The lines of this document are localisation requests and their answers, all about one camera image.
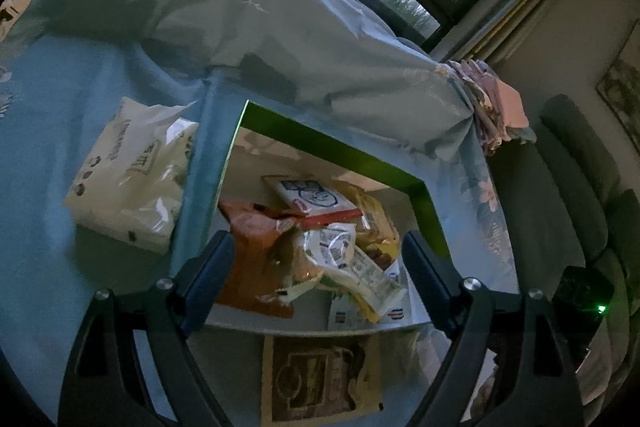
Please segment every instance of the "beige plastic bag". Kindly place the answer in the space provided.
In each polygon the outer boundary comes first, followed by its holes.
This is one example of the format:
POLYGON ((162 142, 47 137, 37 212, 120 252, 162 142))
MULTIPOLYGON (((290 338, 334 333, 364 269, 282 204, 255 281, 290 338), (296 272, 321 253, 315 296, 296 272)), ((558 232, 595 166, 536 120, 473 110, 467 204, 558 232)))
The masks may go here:
POLYGON ((167 252, 198 126, 179 118, 187 107, 122 99, 66 195, 76 224, 167 252))

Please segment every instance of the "framed picture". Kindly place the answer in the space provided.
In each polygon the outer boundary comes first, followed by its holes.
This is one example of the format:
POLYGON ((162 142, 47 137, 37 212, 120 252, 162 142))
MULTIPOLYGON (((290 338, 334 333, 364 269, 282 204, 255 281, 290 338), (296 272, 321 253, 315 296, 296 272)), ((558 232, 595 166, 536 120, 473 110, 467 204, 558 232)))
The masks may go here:
POLYGON ((596 90, 640 153, 640 22, 596 90))

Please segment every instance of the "wall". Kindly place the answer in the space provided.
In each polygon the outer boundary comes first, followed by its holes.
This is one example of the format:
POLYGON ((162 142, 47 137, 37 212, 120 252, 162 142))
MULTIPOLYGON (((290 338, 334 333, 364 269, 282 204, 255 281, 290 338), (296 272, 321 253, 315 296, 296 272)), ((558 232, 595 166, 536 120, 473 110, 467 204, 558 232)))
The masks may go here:
POLYGON ((640 155, 594 89, 640 18, 640 0, 558 0, 508 60, 496 65, 535 116, 549 97, 578 105, 640 196, 640 155))

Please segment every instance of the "sofa cushion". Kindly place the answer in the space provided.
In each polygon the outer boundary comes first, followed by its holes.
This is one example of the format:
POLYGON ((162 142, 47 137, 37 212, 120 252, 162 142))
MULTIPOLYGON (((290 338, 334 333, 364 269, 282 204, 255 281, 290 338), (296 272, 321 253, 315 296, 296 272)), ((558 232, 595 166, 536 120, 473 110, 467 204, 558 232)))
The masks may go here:
POLYGON ((620 172, 613 156, 575 103, 564 94, 550 98, 540 120, 578 162, 600 202, 607 203, 620 184, 620 172))
POLYGON ((507 143, 489 158, 513 247, 521 291, 540 288, 550 299, 564 268, 584 256, 558 187, 536 147, 507 143))
POLYGON ((626 299, 625 274, 616 254, 611 250, 605 251, 593 266, 614 288, 607 310, 607 329, 611 343, 612 371, 615 373, 625 359, 629 344, 629 304, 626 299))
POLYGON ((625 271, 630 313, 640 307, 640 203, 633 190, 625 190, 607 207, 611 248, 625 271))
POLYGON ((607 246, 607 219, 596 193, 560 140, 541 123, 534 126, 536 148, 553 176, 587 261, 595 261, 607 246))

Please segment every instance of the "blue cartoon logo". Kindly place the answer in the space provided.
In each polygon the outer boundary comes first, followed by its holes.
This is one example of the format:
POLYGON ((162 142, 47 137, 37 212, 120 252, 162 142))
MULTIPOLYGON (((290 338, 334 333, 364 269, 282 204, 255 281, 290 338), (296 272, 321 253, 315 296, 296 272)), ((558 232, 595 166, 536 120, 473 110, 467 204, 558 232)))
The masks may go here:
POLYGON ((313 180, 283 181, 282 186, 285 190, 296 190, 301 200, 315 206, 328 208, 338 204, 338 198, 334 194, 313 180))

